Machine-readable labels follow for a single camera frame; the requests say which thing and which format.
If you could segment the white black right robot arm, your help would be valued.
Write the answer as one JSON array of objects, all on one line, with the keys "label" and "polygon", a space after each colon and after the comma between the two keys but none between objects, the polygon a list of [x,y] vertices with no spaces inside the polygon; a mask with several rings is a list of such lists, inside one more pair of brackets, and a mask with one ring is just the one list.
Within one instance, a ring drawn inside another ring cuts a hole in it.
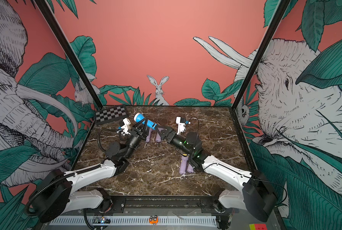
[{"label": "white black right robot arm", "polygon": [[188,164],[196,171],[214,175],[237,189],[242,194],[243,208],[253,217],[262,222],[268,221],[278,198],[262,172],[245,171],[219,160],[202,148],[196,132],[188,133],[184,138],[168,126],[155,125],[153,129],[162,140],[188,155]]}]

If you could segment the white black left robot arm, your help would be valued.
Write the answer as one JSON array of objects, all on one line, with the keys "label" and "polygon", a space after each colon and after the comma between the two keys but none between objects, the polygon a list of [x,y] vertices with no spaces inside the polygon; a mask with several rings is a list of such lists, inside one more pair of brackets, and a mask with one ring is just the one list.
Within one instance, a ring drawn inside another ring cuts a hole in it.
[{"label": "white black left robot arm", "polygon": [[128,167],[128,158],[139,143],[145,140],[156,124],[141,114],[135,116],[136,124],[130,126],[124,119],[122,130],[129,137],[125,144],[112,142],[105,152],[106,158],[96,165],[80,170],[62,172],[53,170],[37,186],[24,208],[28,216],[37,216],[41,223],[47,223],[59,215],[78,209],[99,209],[109,211],[113,202],[103,188],[89,192],[80,189],[102,179],[117,176]]}]

